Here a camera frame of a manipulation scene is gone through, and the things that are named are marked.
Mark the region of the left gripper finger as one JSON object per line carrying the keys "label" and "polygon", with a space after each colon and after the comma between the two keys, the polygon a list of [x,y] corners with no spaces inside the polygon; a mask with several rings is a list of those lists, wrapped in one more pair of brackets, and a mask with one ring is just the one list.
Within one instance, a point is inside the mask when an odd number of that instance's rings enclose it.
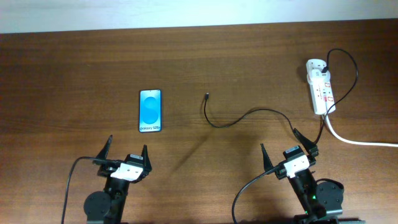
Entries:
{"label": "left gripper finger", "polygon": [[143,146],[141,157],[143,158],[144,170],[145,171],[151,171],[152,170],[152,165],[150,163],[148,149],[147,149],[146,145]]}
{"label": "left gripper finger", "polygon": [[113,136],[110,135],[107,141],[105,142],[102,150],[100,150],[100,152],[97,154],[96,159],[105,160],[107,158],[112,141],[113,141]]}

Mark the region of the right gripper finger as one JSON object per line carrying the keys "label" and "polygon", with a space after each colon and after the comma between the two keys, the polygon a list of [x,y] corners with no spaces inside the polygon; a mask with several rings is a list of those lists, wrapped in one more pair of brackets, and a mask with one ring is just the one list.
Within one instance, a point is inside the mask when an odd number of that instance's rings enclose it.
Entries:
{"label": "right gripper finger", "polygon": [[306,138],[302,133],[300,133],[298,129],[294,128],[293,134],[297,138],[297,140],[303,145],[303,147],[305,148],[305,150],[309,155],[311,156],[319,155],[317,145],[308,138]]}
{"label": "right gripper finger", "polygon": [[262,151],[262,156],[263,156],[263,167],[265,172],[269,172],[274,168],[272,165],[271,159],[265,149],[265,146],[263,143],[261,143],[261,151]]}

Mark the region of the blue Galaxy smartphone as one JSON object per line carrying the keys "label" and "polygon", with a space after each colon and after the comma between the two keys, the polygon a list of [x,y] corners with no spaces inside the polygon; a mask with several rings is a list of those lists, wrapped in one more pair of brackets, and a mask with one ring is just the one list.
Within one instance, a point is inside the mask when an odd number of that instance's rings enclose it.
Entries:
{"label": "blue Galaxy smartphone", "polygon": [[139,132],[151,133],[162,130],[162,92],[141,90],[139,95]]}

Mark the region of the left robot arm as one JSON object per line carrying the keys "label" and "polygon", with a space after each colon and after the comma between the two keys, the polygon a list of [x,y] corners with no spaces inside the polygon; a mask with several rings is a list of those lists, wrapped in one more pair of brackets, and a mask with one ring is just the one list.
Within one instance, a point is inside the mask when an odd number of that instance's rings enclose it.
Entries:
{"label": "left robot arm", "polygon": [[121,223],[129,186],[145,179],[152,171],[147,146],[140,155],[128,154],[124,160],[108,159],[113,137],[110,136],[93,163],[97,175],[106,178],[102,191],[93,192],[84,202],[86,222],[90,224]]}

